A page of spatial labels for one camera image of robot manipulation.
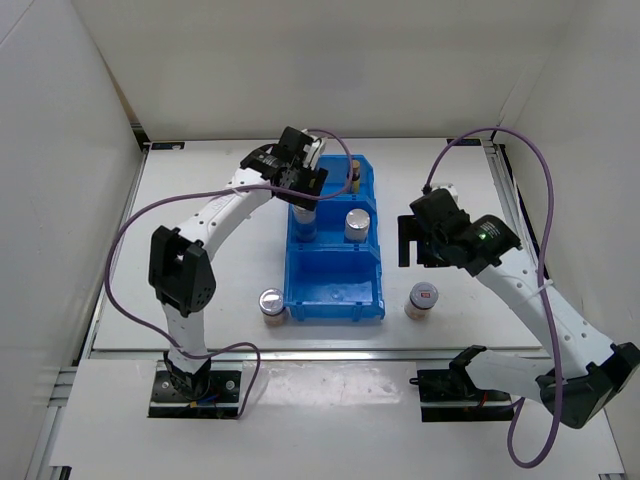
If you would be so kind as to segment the blue-label silver-lid shaker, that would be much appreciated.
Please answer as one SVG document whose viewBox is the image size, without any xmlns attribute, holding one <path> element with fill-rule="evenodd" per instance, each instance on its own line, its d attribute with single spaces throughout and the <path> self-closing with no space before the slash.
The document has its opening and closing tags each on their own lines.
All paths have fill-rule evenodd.
<svg viewBox="0 0 640 480">
<path fill-rule="evenodd" d="M 352 209 L 345 217 L 344 237 L 351 243 L 364 243 L 368 237 L 371 218 L 364 209 Z"/>
<path fill-rule="evenodd" d="M 316 212 L 293 206 L 294 233 L 300 242 L 312 242 L 317 236 Z"/>
</svg>

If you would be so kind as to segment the white-lid spice jar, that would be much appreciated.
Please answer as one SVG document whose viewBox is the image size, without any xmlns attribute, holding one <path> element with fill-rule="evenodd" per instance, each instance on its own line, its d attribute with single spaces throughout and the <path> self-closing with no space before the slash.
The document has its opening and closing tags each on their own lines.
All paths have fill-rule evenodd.
<svg viewBox="0 0 640 480">
<path fill-rule="evenodd" d="M 264 323 L 269 327 L 283 325 L 288 319 L 288 310 L 284 303 L 284 294 L 280 289 L 264 290 L 258 300 Z"/>
<path fill-rule="evenodd" d="M 429 282 L 416 283 L 404 304 L 405 314 L 412 320 L 426 319 L 439 299 L 437 288 Z"/>
</svg>

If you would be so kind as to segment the yellow-label small brown bottle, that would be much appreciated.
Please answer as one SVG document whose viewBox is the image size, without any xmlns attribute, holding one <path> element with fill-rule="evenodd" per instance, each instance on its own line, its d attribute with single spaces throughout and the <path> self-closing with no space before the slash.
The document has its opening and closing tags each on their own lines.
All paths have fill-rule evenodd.
<svg viewBox="0 0 640 480">
<path fill-rule="evenodd" d="M 361 178 L 361 165 L 356 159 L 350 162 L 349 170 L 347 171 L 347 178 L 349 182 L 349 193 L 358 194 L 360 191 L 360 178 Z"/>
</svg>

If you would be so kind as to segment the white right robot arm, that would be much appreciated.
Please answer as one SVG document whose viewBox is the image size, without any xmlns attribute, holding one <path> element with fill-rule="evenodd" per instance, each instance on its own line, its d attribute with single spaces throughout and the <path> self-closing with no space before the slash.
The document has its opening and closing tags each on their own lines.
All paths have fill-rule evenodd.
<svg viewBox="0 0 640 480">
<path fill-rule="evenodd" d="M 591 325 L 545 279 L 523 250 L 519 237 L 499 217 L 476 221 L 446 189 L 411 203 L 398 225 L 398 263 L 410 251 L 424 267 L 456 267 L 491 290 L 551 356 L 542 362 L 499 354 L 473 345 L 449 364 L 445 383 L 470 400 L 495 390 L 542 404 L 562 424 L 582 428 L 619 394 L 639 368 L 639 349 L 617 344 Z"/>
</svg>

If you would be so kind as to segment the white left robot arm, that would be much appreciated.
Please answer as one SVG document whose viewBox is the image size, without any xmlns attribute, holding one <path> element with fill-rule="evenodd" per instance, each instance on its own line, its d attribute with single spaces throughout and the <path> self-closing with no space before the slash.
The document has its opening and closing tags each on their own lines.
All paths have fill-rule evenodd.
<svg viewBox="0 0 640 480">
<path fill-rule="evenodd" d="M 271 147 L 241 162 L 227 194 L 208 201 L 178 226 L 158 227 L 151 238 L 149 284 L 161 303 L 174 340 L 164 355 L 172 386 L 188 400 L 207 395 L 210 358 L 204 339 L 204 308 L 216 290 L 211 262 L 224 241 L 251 213 L 276 196 L 311 210 L 328 171 L 317 166 L 325 140 L 287 127 Z"/>
</svg>

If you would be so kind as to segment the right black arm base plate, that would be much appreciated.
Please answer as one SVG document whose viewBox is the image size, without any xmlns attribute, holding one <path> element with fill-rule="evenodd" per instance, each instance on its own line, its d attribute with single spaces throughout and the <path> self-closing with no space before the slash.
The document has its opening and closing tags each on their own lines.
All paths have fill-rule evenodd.
<svg viewBox="0 0 640 480">
<path fill-rule="evenodd" d="M 409 385 L 419 397 L 423 423 L 510 422 L 516 399 L 496 390 L 464 392 L 451 376 L 451 358 L 417 360 Z"/>
</svg>

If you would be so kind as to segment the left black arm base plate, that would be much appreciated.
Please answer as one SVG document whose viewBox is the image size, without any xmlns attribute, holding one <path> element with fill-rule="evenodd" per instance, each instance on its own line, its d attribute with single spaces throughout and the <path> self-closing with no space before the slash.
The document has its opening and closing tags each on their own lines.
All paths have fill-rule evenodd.
<svg viewBox="0 0 640 480">
<path fill-rule="evenodd" d="M 242 371 L 213 367 L 207 360 L 185 372 L 167 358 L 155 371 L 148 413 L 155 419 L 235 419 L 240 410 Z"/>
</svg>

